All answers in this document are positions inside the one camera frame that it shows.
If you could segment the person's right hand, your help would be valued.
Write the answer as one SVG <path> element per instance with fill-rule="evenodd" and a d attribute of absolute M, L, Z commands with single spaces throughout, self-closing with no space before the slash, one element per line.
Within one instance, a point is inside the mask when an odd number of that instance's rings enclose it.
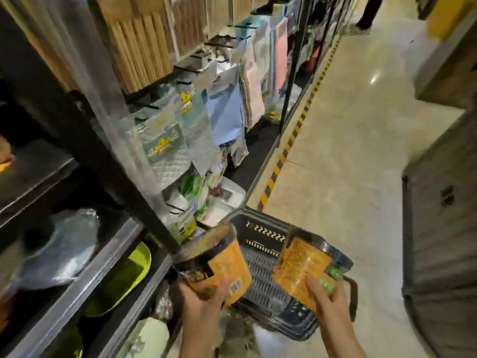
<path fill-rule="evenodd" d="M 316 306 L 321 325 L 353 324 L 343 283 L 344 280 L 342 278 L 336 283 L 333 292 L 329 294 L 331 302 L 328 306 Z"/>

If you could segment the person's left hand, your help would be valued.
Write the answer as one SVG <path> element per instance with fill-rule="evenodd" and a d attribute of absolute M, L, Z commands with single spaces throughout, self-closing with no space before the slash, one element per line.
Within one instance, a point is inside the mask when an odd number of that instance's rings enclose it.
<path fill-rule="evenodd" d="M 218 326 L 218 317 L 222 307 L 212 307 L 211 297 L 204 300 L 190 287 L 188 283 L 181 280 L 179 289 L 184 299 L 183 330 L 198 331 L 213 329 Z"/>

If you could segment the orange noodle cup barcode label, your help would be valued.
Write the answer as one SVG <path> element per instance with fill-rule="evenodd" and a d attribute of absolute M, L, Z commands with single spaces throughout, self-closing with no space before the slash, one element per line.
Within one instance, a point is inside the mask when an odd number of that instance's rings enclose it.
<path fill-rule="evenodd" d="M 172 265 L 197 295 L 212 297 L 223 277 L 230 280 L 224 306 L 236 303 L 252 283 L 252 276 L 240 249 L 237 231 L 227 220 L 182 244 Z"/>

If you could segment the orange noodle cup green label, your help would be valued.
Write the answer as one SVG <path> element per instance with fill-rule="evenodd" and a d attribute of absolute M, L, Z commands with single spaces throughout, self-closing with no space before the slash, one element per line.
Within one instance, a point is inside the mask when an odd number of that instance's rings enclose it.
<path fill-rule="evenodd" d="M 316 313 L 317 306 L 308 289 L 307 277 L 313 277 L 328 294 L 332 294 L 337 282 L 354 264 L 322 236 L 290 225 L 272 278 L 296 301 Z"/>

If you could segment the person's left forearm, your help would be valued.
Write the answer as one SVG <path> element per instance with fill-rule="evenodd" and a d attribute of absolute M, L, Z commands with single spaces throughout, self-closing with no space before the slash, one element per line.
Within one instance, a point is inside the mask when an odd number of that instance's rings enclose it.
<path fill-rule="evenodd" d="M 179 358 L 217 358 L 216 350 L 223 341 L 223 334 L 216 330 L 182 332 Z"/>

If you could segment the person's right forearm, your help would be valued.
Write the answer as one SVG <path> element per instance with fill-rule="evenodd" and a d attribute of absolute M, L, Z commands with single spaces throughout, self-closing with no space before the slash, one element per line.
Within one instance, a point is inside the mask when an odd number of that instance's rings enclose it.
<path fill-rule="evenodd" d="M 368 358 L 353 325 L 321 325 L 320 333 L 328 358 Z"/>

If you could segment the black plastic shopping basket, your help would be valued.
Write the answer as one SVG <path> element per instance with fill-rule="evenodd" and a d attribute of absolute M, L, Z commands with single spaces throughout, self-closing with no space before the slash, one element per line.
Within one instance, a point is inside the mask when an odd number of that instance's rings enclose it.
<path fill-rule="evenodd" d="M 290 225 L 248 208 L 236 209 L 224 220 L 235 227 L 252 276 L 246 293 L 234 303 L 236 309 L 290 339 L 309 339 L 319 326 L 315 313 L 291 297 L 272 278 Z M 349 313 L 354 322 L 358 307 L 357 283 L 346 276 L 342 278 L 351 285 Z"/>

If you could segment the pale green plastic item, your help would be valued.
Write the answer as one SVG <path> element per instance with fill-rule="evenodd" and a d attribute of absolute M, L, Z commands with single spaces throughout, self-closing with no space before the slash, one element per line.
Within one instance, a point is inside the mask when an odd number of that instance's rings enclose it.
<path fill-rule="evenodd" d="M 147 318 L 138 321 L 115 358 L 160 358 L 169 340 L 163 321 Z"/>

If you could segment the white plastic tray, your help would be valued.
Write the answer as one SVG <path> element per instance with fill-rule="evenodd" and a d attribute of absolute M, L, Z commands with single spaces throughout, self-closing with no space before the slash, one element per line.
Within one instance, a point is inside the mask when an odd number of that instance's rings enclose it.
<path fill-rule="evenodd" d="M 196 212 L 196 221 L 204 228 L 215 227 L 228 214 L 244 202 L 246 191 L 227 177 L 222 177 L 218 187 L 209 190 L 205 205 Z"/>

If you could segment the lime green plastic tray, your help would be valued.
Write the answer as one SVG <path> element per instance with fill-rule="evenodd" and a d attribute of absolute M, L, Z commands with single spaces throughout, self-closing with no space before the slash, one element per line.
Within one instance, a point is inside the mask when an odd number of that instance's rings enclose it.
<path fill-rule="evenodd" d="M 141 241 L 128 258 L 116 264 L 101 282 L 83 315 L 96 318 L 115 309 L 146 278 L 151 264 L 151 251 Z"/>

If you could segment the white quilted cloth pack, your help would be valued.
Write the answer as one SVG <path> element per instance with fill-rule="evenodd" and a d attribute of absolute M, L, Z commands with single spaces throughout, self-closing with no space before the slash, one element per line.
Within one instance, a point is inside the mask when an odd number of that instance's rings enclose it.
<path fill-rule="evenodd" d="M 179 124 L 142 141 L 148 161 L 156 177 L 156 189 L 163 191 L 188 171 L 192 158 Z"/>

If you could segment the grey display stand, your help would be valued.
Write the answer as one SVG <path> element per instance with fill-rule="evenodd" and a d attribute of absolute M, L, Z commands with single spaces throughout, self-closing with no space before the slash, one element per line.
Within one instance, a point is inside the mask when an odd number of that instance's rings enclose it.
<path fill-rule="evenodd" d="M 477 358 L 477 108 L 402 173 L 402 296 L 437 358 Z"/>

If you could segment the grey mesh cloth pack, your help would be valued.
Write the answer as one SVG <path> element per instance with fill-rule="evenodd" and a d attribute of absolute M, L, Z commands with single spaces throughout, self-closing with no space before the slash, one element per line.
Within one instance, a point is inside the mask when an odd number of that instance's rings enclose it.
<path fill-rule="evenodd" d="M 213 140 L 209 114 L 202 95 L 190 88 L 180 91 L 179 125 L 196 173 L 204 177 L 217 159 L 218 145 Z"/>

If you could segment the silver wrapped pan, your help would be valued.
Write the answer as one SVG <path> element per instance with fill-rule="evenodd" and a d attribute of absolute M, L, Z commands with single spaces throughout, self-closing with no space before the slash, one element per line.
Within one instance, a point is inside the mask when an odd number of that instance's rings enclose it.
<path fill-rule="evenodd" d="M 63 210 L 21 236 L 24 254 L 14 286 L 43 290 L 71 283 L 97 246 L 100 218 L 94 209 Z"/>

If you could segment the blue cleaning cloth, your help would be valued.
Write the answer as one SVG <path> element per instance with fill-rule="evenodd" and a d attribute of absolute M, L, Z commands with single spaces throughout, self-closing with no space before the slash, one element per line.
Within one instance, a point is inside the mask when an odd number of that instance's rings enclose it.
<path fill-rule="evenodd" d="M 242 136 L 242 96 L 239 84 L 211 93 L 211 88 L 203 93 L 203 100 L 212 128 L 212 139 L 216 145 L 227 144 Z"/>

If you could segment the pink beige hanging cloth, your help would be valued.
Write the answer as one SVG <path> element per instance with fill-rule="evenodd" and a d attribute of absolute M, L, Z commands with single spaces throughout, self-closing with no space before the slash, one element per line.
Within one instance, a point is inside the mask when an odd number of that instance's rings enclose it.
<path fill-rule="evenodd" d="M 255 62 L 252 46 L 248 41 L 245 41 L 245 46 L 245 52 L 241 60 L 240 82 L 246 128 L 247 131 L 250 131 L 265 114 L 265 105 L 262 99 L 258 66 Z"/>

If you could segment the black metal store shelf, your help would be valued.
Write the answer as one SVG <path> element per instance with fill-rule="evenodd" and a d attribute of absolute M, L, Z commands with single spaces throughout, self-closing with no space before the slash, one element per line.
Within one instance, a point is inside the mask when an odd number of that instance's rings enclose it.
<path fill-rule="evenodd" d="M 166 0 L 173 71 L 126 94 L 96 0 L 0 0 L 0 267 L 12 298 L 0 304 L 0 358 L 114 358 L 156 308 L 177 273 L 183 229 L 222 180 L 228 153 L 241 162 L 242 136 L 218 145 L 204 177 L 193 164 L 163 191 L 142 141 L 179 124 L 180 91 L 202 95 L 239 84 L 244 37 L 220 35 L 228 0 L 205 0 L 206 42 L 178 53 Z M 256 41 L 248 41 L 255 46 Z M 71 283 L 20 290 L 21 236 L 63 210 L 94 209 L 98 246 Z M 152 254 L 146 278 L 109 313 L 86 318 L 93 294 L 143 241 Z"/>

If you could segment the pink cleaning cloth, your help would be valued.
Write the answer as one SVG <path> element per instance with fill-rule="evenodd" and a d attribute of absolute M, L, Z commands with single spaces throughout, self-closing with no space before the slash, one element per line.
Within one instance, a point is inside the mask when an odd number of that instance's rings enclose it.
<path fill-rule="evenodd" d="M 274 89 L 279 90 L 286 79 L 288 62 L 288 18 L 283 17 L 275 29 L 274 41 L 275 82 Z"/>

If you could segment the pack of light bamboo chopsticks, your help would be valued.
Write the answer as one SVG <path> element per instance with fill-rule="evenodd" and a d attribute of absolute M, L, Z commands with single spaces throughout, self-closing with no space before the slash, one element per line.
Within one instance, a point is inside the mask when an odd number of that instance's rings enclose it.
<path fill-rule="evenodd" d="M 96 0 L 110 51 L 126 94 L 138 92 L 173 71 L 166 0 Z"/>

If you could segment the pack of brown chopsticks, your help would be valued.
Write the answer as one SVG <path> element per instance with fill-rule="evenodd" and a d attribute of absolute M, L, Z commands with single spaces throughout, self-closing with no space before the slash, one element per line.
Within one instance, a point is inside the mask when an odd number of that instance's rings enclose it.
<path fill-rule="evenodd" d="M 185 56 L 206 42 L 205 0 L 171 0 L 171 2 L 178 53 Z"/>

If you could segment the yellow sign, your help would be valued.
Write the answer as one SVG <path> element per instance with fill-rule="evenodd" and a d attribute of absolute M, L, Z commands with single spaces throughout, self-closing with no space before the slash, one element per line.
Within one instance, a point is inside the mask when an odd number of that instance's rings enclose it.
<path fill-rule="evenodd" d="M 473 6 L 474 0 L 438 0 L 427 19 L 427 36 L 445 40 Z"/>

